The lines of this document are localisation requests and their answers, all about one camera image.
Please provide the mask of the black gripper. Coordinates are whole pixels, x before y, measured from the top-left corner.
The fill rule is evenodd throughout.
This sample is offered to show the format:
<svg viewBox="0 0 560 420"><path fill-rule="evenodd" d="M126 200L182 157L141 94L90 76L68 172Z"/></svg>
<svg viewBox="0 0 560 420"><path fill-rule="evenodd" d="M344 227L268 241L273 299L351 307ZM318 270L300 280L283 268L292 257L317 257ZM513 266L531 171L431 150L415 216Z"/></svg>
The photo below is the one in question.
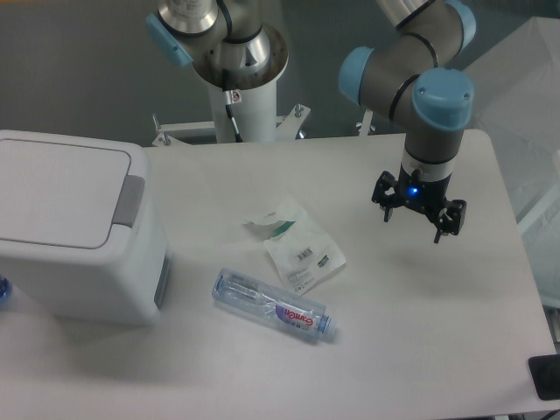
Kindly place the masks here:
<svg viewBox="0 0 560 420"><path fill-rule="evenodd" d="M398 180L390 172L383 171L375 182L371 200L380 206L383 220L389 222L395 208L406 207L427 214L437 230L435 243L439 243L442 236L459 235L465 223L467 203L462 199L447 199L451 175L426 181L414 178L412 172L401 164Z"/></svg>

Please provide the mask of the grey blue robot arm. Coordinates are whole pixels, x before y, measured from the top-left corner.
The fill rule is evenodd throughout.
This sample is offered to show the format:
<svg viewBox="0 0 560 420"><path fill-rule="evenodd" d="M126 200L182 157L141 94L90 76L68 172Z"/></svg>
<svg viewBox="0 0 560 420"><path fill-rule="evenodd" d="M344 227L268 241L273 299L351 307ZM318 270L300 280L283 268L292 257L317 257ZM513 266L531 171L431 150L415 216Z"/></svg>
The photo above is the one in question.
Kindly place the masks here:
<svg viewBox="0 0 560 420"><path fill-rule="evenodd" d="M474 87L448 64L472 42L475 17L459 1L383 1L381 9L398 40L381 52L352 50L338 75L349 101L405 132L400 171L381 174L372 200L386 217L405 207L424 215L437 236L457 235L466 203L446 192L471 119ZM214 89L219 141L275 138L274 100L242 106L250 91L274 85L288 61L283 37L263 20L261 2L162 1L146 26L171 63L192 66Z"/></svg>

